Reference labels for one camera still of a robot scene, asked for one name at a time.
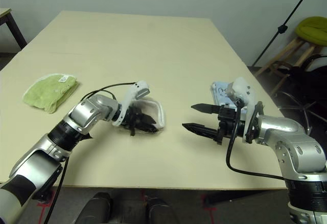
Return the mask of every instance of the stool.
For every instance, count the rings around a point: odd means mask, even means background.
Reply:
[[[295,33],[297,34],[297,37],[254,74],[254,76],[257,77],[269,68],[271,70],[270,74],[275,73],[282,77],[279,83],[270,92],[270,95],[276,93],[287,79],[287,74],[278,71],[278,68],[281,66],[291,68],[292,65],[287,63],[287,61],[291,59],[303,44],[307,42],[309,43],[309,47],[296,61],[294,66],[301,66],[310,55],[320,53],[322,48],[327,46],[327,18],[306,18],[298,24]]]

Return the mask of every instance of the tag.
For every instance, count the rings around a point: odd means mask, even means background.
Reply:
[[[69,75],[63,75],[63,76],[58,80],[58,82],[65,82],[65,81],[67,81],[68,77],[69,77]]]

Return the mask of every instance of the green cloth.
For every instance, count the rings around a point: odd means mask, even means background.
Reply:
[[[33,84],[24,94],[23,102],[51,114],[75,91],[77,86],[78,82],[73,76],[51,74]]]

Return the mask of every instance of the table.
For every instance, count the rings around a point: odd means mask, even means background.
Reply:
[[[54,114],[22,102],[25,90],[49,73],[69,73],[81,83]],[[275,189],[282,181],[248,176],[225,164],[223,145],[181,124],[215,128],[215,115],[190,108],[213,103],[213,81],[243,76],[263,101],[265,113],[282,116],[224,37],[206,18],[61,12],[0,72],[0,181],[14,163],[91,90],[146,80],[162,103],[167,126],[158,135],[136,135],[99,122],[93,139],[73,150],[64,185],[176,189]],[[113,91],[121,100],[127,87]],[[235,142],[231,163],[245,170],[280,174],[266,146]]]
[[[27,43],[10,12],[10,8],[0,8],[0,25],[7,24],[19,47],[23,49]]]

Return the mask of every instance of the yellow-green stool seat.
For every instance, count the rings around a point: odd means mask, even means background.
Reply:
[[[295,33],[303,40],[327,47],[327,18],[306,18],[298,24]]]

